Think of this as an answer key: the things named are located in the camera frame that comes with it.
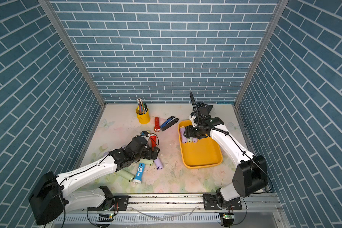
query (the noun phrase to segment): brick pattern wall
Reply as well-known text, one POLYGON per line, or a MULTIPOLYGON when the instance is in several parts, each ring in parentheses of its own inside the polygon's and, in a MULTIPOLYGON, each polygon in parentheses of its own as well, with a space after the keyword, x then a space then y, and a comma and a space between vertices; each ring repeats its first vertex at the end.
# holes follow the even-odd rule
POLYGON ((231 103, 278 0, 51 2, 107 103, 231 103))
POLYGON ((342 1, 290 0, 240 106, 292 227, 342 227, 342 1))
POLYGON ((0 0, 0 228, 35 225, 33 184, 73 168, 99 112, 37 0, 0 0))

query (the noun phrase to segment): table surface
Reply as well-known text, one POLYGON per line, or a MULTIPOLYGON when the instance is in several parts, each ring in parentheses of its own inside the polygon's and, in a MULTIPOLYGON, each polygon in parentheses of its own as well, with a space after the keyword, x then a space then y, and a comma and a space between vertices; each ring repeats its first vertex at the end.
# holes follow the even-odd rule
MULTIPOLYGON (((140 134, 141 131, 148 130, 155 133, 153 129, 156 116, 160 118, 160 124, 169 116, 179 118, 180 122, 188 120, 192 111, 191 104, 150 104, 148 108, 151 121, 142 125, 138 122, 135 113, 136 107, 136 104, 114 104, 105 107, 81 166, 102 158, 108 151, 128 144, 133 136, 140 134)), ((243 146, 246 146, 232 105, 214 105, 210 115, 219 117, 233 136, 243 146)), ((158 147, 160 149, 159 158, 164 165, 162 170, 156 170, 155 165, 146 165, 140 185, 129 183, 128 180, 113 173, 102 176, 78 190, 91 190, 106 185, 114 194, 198 193, 215 192, 218 188, 232 182, 236 167, 223 150, 222 164, 211 168, 188 169, 182 162, 178 123, 164 132, 156 134, 160 139, 158 147)), ((138 163, 133 163, 125 170, 135 175, 138 166, 138 163)))

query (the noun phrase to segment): metal post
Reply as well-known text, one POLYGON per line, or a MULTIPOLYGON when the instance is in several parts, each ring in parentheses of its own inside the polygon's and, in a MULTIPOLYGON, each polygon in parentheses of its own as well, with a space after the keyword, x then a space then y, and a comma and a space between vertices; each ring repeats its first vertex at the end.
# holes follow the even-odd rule
POLYGON ((71 39, 68 37, 66 30, 64 29, 59 17, 57 16, 54 8, 52 7, 52 4, 50 3, 49 0, 38 0, 38 2, 43 8, 44 12, 46 13, 48 19, 51 21, 53 27, 55 28, 57 34, 61 38, 62 42, 64 43, 71 57, 75 61, 77 67, 80 69, 82 76, 85 78, 86 82, 90 86, 91 91, 95 94, 101 107, 105 107, 104 99, 102 98, 99 90, 96 88, 94 81, 92 80, 89 72, 87 71, 85 64, 82 62, 82 59, 77 53, 76 48, 73 45, 71 39))
POLYGON ((256 71, 257 65, 259 64, 261 57, 263 53, 265 52, 268 42, 270 41, 272 34, 274 33, 276 25, 278 24, 278 21, 280 20, 280 17, 285 9, 287 2, 288 0, 280 0, 277 4, 274 14, 272 15, 271 21, 268 24, 267 29, 265 31, 265 35, 262 38, 261 44, 256 52, 256 56, 253 59, 253 62, 251 63, 251 66, 247 72, 246 78, 244 79, 242 83, 242 87, 237 95, 236 101, 234 102, 235 106, 238 106, 239 103, 241 103, 241 100, 243 98, 244 93, 246 92, 248 84, 251 81, 253 74, 256 71))

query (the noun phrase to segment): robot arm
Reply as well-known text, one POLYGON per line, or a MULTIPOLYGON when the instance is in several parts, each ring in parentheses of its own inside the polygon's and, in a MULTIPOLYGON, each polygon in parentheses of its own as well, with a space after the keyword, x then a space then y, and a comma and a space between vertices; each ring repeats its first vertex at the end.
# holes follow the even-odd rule
POLYGON ((212 105, 195 103, 190 92, 193 112, 190 115, 192 125, 185 127, 186 138, 203 139, 211 137, 227 153, 235 164, 232 183, 217 190, 218 204, 222 208, 230 205, 237 197, 246 197, 257 190, 267 186, 267 167, 263 156, 255 156, 229 134, 227 127, 218 117, 212 118, 209 112, 212 105))
POLYGON ((137 136, 123 148, 110 151, 104 158, 79 169, 44 174, 29 196, 38 225, 53 221, 63 210, 91 207, 92 211, 107 211, 114 206, 114 196, 106 186, 85 192, 74 192, 97 178, 119 171, 140 159, 157 159, 159 148, 150 147, 147 139, 137 136))

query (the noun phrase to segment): black motor housing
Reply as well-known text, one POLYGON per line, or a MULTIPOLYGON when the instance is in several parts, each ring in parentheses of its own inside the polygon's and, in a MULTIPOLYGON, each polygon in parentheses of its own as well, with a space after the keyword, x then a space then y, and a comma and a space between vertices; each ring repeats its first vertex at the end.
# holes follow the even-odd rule
POLYGON ((142 158, 157 159, 159 152, 159 148, 148 146, 148 141, 144 137, 137 136, 125 147, 110 151, 109 155, 114 158, 114 163, 117 164, 116 171, 119 171, 133 162, 139 162, 142 158))
POLYGON ((45 225, 63 212, 62 191, 53 172, 44 174, 29 196, 37 225, 45 225))
POLYGON ((249 196, 250 194, 267 186, 267 167, 266 160, 262 155, 252 158, 260 167, 253 161, 248 160, 237 166, 233 176, 233 186, 241 197, 249 196))

